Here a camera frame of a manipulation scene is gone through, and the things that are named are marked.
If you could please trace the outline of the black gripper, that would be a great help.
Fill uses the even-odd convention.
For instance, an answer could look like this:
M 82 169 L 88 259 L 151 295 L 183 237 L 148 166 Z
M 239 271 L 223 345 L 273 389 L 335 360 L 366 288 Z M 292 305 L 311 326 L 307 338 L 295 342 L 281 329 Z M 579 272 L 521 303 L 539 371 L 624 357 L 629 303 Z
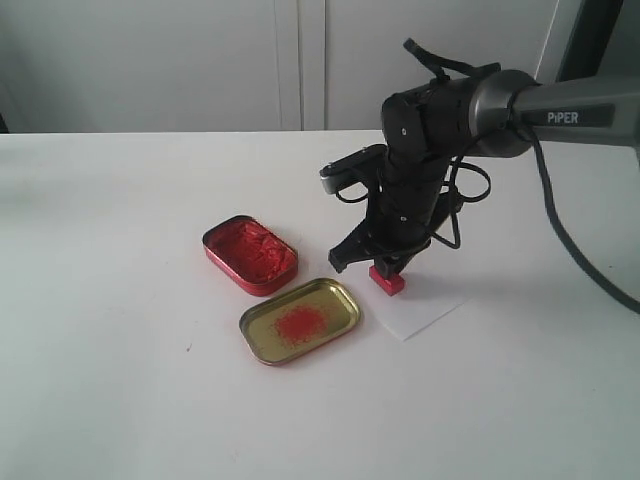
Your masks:
M 458 194 L 441 192 L 450 164 L 447 156 L 413 157 L 387 150 L 377 175 L 380 191 L 367 221 L 329 250 L 332 268 L 340 274 L 351 264 L 373 259 L 373 244 L 377 273 L 382 278 L 399 275 L 444 221 L 457 214 Z

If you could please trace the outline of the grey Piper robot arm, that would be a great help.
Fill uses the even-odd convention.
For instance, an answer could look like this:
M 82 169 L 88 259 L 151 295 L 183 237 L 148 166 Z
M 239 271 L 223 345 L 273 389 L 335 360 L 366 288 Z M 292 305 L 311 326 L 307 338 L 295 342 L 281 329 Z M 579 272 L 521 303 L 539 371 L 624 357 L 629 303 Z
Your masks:
M 445 180 L 462 158 L 514 158 L 532 140 L 636 147 L 639 81 L 591 77 L 550 85 L 519 70 L 461 78 L 391 95 L 382 106 L 384 143 L 323 167 L 325 191 L 356 183 L 366 213 L 328 254 L 331 266 L 373 261 L 383 278 L 426 249 L 464 200 Z

